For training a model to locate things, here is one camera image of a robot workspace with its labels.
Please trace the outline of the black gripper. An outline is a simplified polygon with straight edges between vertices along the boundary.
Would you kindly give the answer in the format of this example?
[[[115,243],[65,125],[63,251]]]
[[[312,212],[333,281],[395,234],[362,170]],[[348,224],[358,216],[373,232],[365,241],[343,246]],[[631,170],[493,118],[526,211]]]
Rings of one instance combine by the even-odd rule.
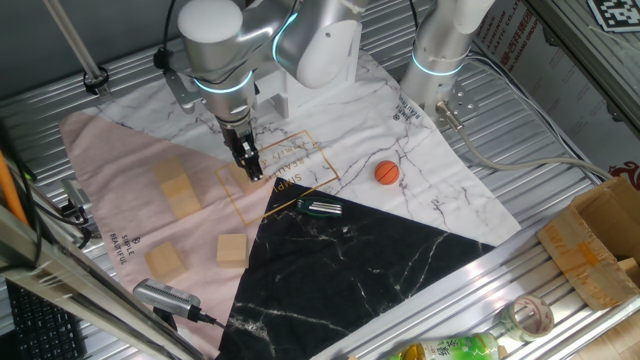
[[[257,182],[263,178],[259,153],[255,146],[253,131],[248,121],[240,123],[219,123],[225,145],[234,157],[231,175],[235,180]]]

